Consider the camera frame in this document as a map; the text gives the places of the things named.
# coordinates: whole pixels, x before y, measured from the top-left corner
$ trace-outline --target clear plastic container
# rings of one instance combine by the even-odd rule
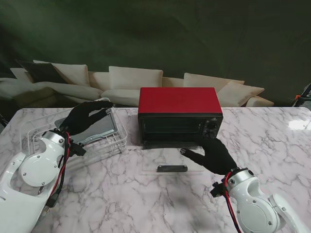
[[[108,98],[102,98],[99,100],[110,101]],[[42,143],[40,143],[40,137],[45,131],[56,128],[55,122],[59,119],[67,117],[71,110],[72,109],[66,109],[54,114],[24,122],[20,129],[21,151],[25,153],[26,156],[42,151],[43,147]],[[113,114],[118,130],[108,136],[100,137],[96,141],[85,144],[85,155],[74,155],[73,157],[70,157],[66,164],[66,172],[80,169],[112,155],[121,153],[126,148],[126,129],[114,108],[111,108],[111,114]]]

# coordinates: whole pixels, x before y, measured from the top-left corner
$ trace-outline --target dark green backdrop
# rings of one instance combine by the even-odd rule
[[[310,0],[1,0],[0,72],[15,58],[245,80],[289,104],[311,82]]]

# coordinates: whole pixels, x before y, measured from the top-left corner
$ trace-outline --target robotic arm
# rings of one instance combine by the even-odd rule
[[[205,156],[182,148],[180,153],[209,171],[225,175],[222,183],[214,183],[213,197],[224,196],[230,215],[238,232],[237,221],[244,233],[274,233],[289,225],[293,233],[311,233],[301,222],[297,213],[280,195],[267,196],[260,189],[260,181],[247,168],[240,169],[219,139],[198,138],[197,142]],[[237,201],[237,219],[233,213],[230,197]]]
[[[71,154],[83,155],[85,151],[70,140],[111,113],[113,103],[107,101],[85,102],[73,108],[60,126],[60,130],[45,132],[40,138],[45,151],[27,158],[22,152],[15,155],[0,178],[0,231],[1,233],[29,233],[35,226],[43,208],[53,207],[61,191],[67,159]],[[89,116],[94,110],[101,111]],[[37,196],[14,190],[11,180],[15,172],[32,187],[40,187]],[[61,183],[56,190],[59,178]]]
[[[235,169],[224,183],[215,183],[213,197],[225,195],[237,201],[237,219],[245,233],[274,233],[289,225],[294,233],[310,233],[297,213],[279,194],[267,196],[260,189],[259,179],[247,168]]]

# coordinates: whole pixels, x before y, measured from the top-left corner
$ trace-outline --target red wire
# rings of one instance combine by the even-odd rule
[[[55,191],[55,189],[56,189],[56,187],[57,187],[57,185],[58,185],[59,178],[61,177],[61,175],[62,175],[62,173],[63,173],[63,171],[64,171],[64,169],[65,169],[65,167],[66,167],[66,162],[65,162],[65,160],[67,161],[67,159],[68,159],[68,157],[69,157],[69,151],[70,151],[70,135],[69,135],[68,132],[66,132],[66,134],[67,134],[67,139],[68,139],[67,154],[66,154],[66,157],[64,158],[64,162],[63,162],[64,165],[63,165],[62,168],[60,169],[60,172],[59,172],[59,174],[58,174],[56,183],[55,183],[55,185],[54,185],[54,187],[53,187],[53,190],[52,190],[50,196],[52,196],[53,192]]]
[[[230,171],[226,176],[225,176],[225,181],[224,181],[224,185],[225,187],[227,188],[227,182],[228,182],[228,179],[229,179],[229,176],[232,172]],[[238,226],[238,222],[235,218],[235,215],[234,215],[234,211],[233,211],[233,208],[232,208],[232,205],[231,205],[231,202],[230,202],[230,198],[229,198],[229,193],[227,191],[227,189],[225,190],[225,198],[226,200],[228,201],[228,205],[229,205],[229,211],[231,212],[232,214],[232,220],[234,222],[234,225],[236,226],[236,229],[238,231],[238,233],[242,233],[239,229],[239,226]]]

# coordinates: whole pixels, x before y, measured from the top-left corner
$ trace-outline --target marble countertop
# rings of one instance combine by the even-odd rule
[[[0,135],[0,172],[19,152],[27,120],[63,109],[22,109]],[[222,176],[142,175],[137,108],[117,109],[128,132],[127,148],[70,173],[57,205],[33,233],[232,233],[224,198],[213,198]],[[311,112],[306,108],[223,108],[218,138],[240,167],[278,192],[311,228]],[[286,226],[279,232],[289,233]]]

